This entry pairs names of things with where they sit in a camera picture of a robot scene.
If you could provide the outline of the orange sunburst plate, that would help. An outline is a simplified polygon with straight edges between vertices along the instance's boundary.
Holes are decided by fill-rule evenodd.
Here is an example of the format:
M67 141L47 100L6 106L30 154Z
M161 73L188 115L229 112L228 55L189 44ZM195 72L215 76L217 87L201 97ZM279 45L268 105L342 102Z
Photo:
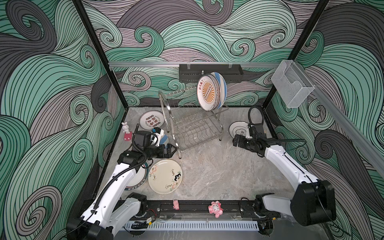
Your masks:
M220 103L221 103L221 87L220 87L220 82L219 80L216 78L215 75L213 74L208 74L208 76L213 80L214 82L214 86L215 86L215 89L216 89L216 102L215 102L215 106L214 106L214 110L216 110Z
M204 111L210 112L214 109L217 101L217 90L211 75L202 76L198 81L197 99Z

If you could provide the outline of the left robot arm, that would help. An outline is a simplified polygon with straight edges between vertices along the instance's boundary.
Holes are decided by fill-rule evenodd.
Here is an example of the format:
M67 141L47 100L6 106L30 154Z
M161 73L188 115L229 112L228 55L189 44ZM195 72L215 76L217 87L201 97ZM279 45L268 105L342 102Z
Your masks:
M118 163L107 184L80 218L69 219L68 240L112 240L119 230L143 207L143 195L128 197L116 207L125 188L147 160L171 158L178 148L172 144L141 149L132 146L119 156Z

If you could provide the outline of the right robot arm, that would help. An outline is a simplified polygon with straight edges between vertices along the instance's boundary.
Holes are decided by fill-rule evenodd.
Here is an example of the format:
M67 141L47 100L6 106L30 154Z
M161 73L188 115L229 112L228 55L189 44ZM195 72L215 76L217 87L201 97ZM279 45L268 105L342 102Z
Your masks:
M258 215L279 213L291 216L302 226L334 221L337 217L333 185L304 169L291 157L280 141L235 135L233 145L265 157L286 177L295 193L291 199L273 193L257 195Z

